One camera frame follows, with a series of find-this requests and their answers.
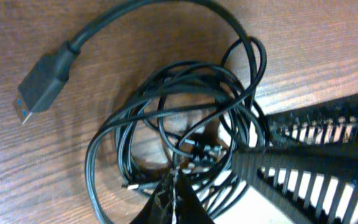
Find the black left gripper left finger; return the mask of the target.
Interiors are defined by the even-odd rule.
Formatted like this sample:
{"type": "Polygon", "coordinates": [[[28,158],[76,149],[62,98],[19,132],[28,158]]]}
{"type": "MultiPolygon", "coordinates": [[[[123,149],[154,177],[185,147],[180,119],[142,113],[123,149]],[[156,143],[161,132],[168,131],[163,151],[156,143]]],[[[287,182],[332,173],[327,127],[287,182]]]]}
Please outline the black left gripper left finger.
{"type": "Polygon", "coordinates": [[[164,175],[131,224],[172,224],[174,173],[164,175]]]}

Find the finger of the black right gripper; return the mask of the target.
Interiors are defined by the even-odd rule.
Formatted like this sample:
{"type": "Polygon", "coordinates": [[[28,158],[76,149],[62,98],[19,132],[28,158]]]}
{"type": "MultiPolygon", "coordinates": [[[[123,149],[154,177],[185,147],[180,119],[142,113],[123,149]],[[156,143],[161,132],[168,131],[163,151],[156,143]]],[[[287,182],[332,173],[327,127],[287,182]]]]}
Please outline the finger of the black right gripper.
{"type": "Polygon", "coordinates": [[[358,93],[266,116],[266,147],[358,147],[358,93]]]}
{"type": "Polygon", "coordinates": [[[232,170],[297,223],[350,223],[358,204],[358,147],[263,147],[232,170]]]}

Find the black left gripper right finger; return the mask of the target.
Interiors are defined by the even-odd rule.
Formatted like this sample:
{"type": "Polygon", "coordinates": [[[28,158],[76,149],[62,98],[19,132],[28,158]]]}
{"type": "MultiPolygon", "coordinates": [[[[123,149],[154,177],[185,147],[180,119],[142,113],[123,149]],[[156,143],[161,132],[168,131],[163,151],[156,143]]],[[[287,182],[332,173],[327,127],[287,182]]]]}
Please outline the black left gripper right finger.
{"type": "Polygon", "coordinates": [[[174,211],[177,224],[214,224],[188,178],[179,171],[174,177],[174,211]]]}

